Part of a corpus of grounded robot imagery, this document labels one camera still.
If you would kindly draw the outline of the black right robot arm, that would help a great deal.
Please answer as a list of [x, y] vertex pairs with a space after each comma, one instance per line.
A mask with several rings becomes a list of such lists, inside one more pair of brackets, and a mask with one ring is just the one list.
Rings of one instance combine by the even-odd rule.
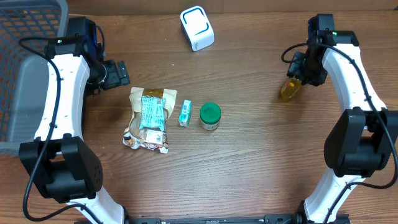
[[304, 85], [319, 86], [330, 77], [341, 116], [324, 143], [326, 171], [313, 193], [299, 206], [291, 223], [349, 223], [338, 210], [355, 187], [388, 189], [365, 180], [397, 159], [397, 112], [378, 97], [361, 61], [359, 41], [352, 30], [336, 30], [332, 14], [308, 21], [306, 52], [288, 61], [287, 81], [280, 98], [290, 100]]

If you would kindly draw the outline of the teal snack packet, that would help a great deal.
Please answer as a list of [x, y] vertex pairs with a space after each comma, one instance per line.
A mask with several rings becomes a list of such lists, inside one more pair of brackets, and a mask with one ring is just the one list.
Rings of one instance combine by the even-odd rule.
[[165, 99], [152, 96], [141, 98], [142, 115], [139, 129], [152, 128], [165, 131]]

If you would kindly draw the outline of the green white Kleenex tissue pack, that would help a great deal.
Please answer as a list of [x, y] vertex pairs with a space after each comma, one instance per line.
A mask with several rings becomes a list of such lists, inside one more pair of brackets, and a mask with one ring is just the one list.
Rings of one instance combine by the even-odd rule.
[[182, 127], [188, 127], [192, 116], [192, 101], [184, 100], [179, 115], [179, 125]]

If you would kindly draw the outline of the brown snack packet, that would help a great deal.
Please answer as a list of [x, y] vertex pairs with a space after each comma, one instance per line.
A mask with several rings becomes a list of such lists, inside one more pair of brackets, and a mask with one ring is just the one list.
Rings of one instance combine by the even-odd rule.
[[[165, 99], [165, 107], [164, 107], [164, 115], [165, 115], [165, 131], [167, 130], [167, 120], [171, 117], [171, 114], [174, 110], [175, 100], [177, 97], [176, 90], [170, 90], [165, 88], [141, 88], [141, 87], [133, 87], [131, 88], [129, 101], [132, 109], [132, 117], [128, 124], [128, 127], [124, 131], [124, 135], [127, 132], [130, 132], [133, 136], [138, 136], [140, 130], [139, 126], [141, 123], [141, 115], [142, 115], [142, 103], [141, 98], [143, 96], [152, 96], [157, 98]], [[152, 128], [144, 128], [151, 129], [154, 131], [160, 131], [159, 129]]]

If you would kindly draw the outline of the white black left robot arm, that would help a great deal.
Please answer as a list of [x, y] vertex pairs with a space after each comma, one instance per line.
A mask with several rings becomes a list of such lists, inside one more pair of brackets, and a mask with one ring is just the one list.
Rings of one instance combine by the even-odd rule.
[[90, 223], [127, 223], [126, 209], [104, 188], [100, 159], [83, 140], [85, 96], [130, 82], [124, 62], [106, 60], [104, 50], [103, 31], [85, 17], [71, 18], [65, 36], [47, 39], [44, 112], [33, 140], [20, 145], [19, 159], [28, 186], [63, 210], [75, 208]]

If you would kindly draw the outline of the green lid white jar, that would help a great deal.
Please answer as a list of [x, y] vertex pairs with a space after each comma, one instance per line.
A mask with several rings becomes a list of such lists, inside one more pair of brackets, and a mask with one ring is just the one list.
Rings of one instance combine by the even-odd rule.
[[216, 103], [205, 103], [200, 109], [200, 122], [203, 129], [212, 131], [220, 125], [221, 108]]

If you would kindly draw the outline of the yellow oil bottle silver cap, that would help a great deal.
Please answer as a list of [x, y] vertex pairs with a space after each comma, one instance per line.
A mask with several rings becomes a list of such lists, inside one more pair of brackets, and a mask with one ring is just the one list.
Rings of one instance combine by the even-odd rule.
[[282, 101], [289, 101], [302, 87], [302, 82], [297, 78], [288, 78], [280, 89], [280, 98]]

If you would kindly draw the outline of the white labelled snack packet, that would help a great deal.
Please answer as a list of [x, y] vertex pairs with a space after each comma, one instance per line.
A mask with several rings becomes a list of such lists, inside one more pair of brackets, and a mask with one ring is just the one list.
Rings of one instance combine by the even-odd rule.
[[151, 129], [140, 130], [138, 136], [127, 132], [123, 136], [123, 144], [132, 149], [146, 148], [162, 154], [169, 152], [169, 143], [166, 132]]

